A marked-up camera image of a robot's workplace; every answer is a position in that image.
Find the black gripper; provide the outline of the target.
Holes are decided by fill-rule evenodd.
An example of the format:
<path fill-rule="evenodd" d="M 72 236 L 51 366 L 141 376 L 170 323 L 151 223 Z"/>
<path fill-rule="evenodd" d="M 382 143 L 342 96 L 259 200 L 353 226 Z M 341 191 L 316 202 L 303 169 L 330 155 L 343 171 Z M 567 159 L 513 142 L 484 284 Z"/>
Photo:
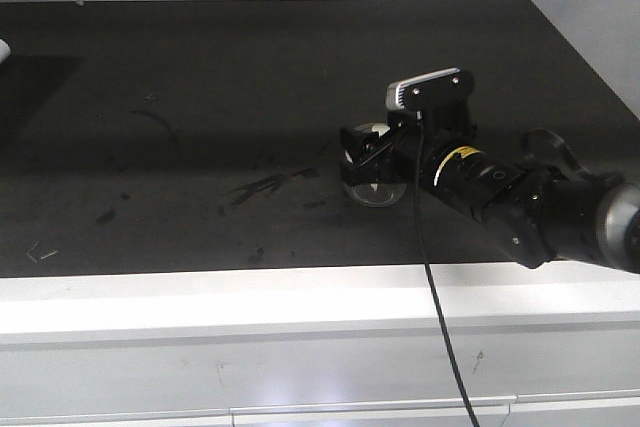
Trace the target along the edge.
<path fill-rule="evenodd" d="M 473 134 L 465 100 L 415 112 L 389 110 L 387 125 L 340 129 L 341 180 L 349 187 L 384 184 L 389 197 L 402 196 L 410 184 L 435 197 L 475 197 Z"/>

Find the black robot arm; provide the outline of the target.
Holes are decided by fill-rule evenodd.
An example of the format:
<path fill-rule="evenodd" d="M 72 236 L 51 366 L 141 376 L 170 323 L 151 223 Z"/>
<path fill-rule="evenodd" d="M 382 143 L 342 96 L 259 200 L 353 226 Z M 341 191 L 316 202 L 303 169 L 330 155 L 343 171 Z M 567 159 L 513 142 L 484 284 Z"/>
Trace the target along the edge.
<path fill-rule="evenodd" d="M 345 185 L 411 184 L 482 225 L 528 268 L 567 259 L 638 273 L 638 185 L 589 172 L 555 133 L 529 132 L 523 162 L 510 164 L 474 146 L 466 102 L 390 112 L 387 121 L 380 131 L 341 128 Z M 539 161 L 529 137 L 555 148 L 575 176 Z"/>

